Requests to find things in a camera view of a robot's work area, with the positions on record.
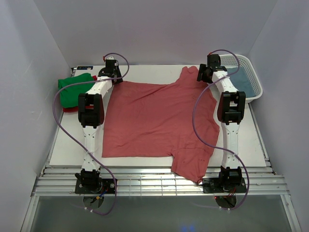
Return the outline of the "pink red t shirt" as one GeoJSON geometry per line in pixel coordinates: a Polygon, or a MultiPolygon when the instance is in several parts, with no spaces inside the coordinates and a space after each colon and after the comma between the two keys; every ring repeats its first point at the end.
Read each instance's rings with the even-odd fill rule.
{"type": "Polygon", "coordinates": [[[104,122],[102,156],[173,157],[171,170],[200,182],[217,144],[217,101],[197,81],[195,66],[183,67],[171,84],[115,85],[104,122]]]}

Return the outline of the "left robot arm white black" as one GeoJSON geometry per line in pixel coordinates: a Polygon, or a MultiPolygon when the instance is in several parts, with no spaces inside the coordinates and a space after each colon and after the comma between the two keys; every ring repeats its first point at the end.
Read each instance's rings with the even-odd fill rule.
{"type": "Polygon", "coordinates": [[[103,189],[100,178],[100,164],[95,155],[99,153],[100,134],[104,123],[103,98],[121,77],[118,61],[110,56],[104,60],[105,67],[97,76],[97,82],[86,93],[78,97],[78,120],[81,123],[84,137],[84,155],[82,170],[76,173],[75,193],[93,194],[103,189]]]}

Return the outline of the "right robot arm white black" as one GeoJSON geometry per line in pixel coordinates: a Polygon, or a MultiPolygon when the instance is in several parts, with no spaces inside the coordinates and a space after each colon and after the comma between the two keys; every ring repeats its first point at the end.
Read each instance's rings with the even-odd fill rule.
{"type": "Polygon", "coordinates": [[[239,126],[244,118],[246,94],[239,91],[231,82],[225,66],[221,65],[218,54],[209,53],[207,64],[200,64],[197,81],[215,84],[221,96],[217,118],[223,132],[223,159],[219,176],[202,180],[205,193],[245,192],[241,162],[238,157],[239,126]]]}

